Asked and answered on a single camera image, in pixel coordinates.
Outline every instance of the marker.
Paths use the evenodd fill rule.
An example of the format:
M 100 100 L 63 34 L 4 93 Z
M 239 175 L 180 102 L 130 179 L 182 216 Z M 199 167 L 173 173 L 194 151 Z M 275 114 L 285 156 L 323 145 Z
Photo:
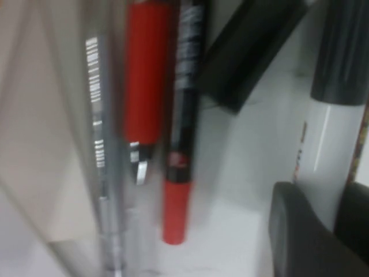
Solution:
M 295 184 L 331 231 L 369 91 L 368 14 L 366 0 L 329 3 L 295 171 Z
M 138 185 L 146 181 L 161 135 L 171 8 L 167 1 L 129 5 L 123 133 Z
M 163 240 L 172 245 L 185 240 L 199 103 L 193 79 L 204 56 L 208 8 L 208 0 L 180 2 L 163 208 Z

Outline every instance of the white marker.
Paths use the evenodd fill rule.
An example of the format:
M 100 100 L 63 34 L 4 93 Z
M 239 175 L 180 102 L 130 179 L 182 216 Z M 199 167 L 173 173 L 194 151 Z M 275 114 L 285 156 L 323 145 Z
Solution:
M 330 1 L 295 171 L 315 213 L 334 229 L 368 95 L 369 1 Z

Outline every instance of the black plastic object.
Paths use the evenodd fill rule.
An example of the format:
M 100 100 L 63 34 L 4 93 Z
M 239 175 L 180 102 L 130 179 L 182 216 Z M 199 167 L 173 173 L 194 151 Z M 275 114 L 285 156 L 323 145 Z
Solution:
M 244 1 L 207 53 L 199 91 L 238 113 L 307 9 L 303 0 Z
M 330 0 L 311 97 L 362 105 L 369 86 L 369 1 Z
M 369 265 L 369 188 L 348 185 L 338 211 L 335 234 Z
M 369 267 L 324 228 L 291 183 L 274 187 L 269 236 L 275 277 L 369 276 Z

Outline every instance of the clear plastic pen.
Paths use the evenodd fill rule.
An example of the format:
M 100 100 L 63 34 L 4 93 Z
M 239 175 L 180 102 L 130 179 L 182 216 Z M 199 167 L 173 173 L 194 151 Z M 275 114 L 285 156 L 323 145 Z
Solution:
M 97 0 L 88 9 L 86 66 L 92 113 L 93 150 L 99 196 L 99 231 L 106 276 L 124 276 L 123 220 L 119 140 L 115 133 L 111 57 L 108 40 L 109 1 Z

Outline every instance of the pen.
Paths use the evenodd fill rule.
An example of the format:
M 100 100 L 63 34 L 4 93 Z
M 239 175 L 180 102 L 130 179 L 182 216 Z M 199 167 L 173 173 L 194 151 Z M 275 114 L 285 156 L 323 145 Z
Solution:
M 369 1 L 329 2 L 295 170 L 322 223 L 333 230 L 368 96 Z
M 208 0 L 180 1 L 163 208 L 163 240 L 173 245 L 186 233 L 199 102 L 193 79 L 205 52 L 208 8 Z
M 100 242 L 106 276 L 124 275 L 121 185 L 119 178 L 119 141 L 114 130 L 114 105 L 107 31 L 103 27 L 107 4 L 92 12 L 85 41 L 88 87 L 92 112 L 93 148 L 99 185 Z
M 132 1 L 129 5 L 123 133 L 138 185 L 146 181 L 161 134 L 170 19 L 168 1 Z

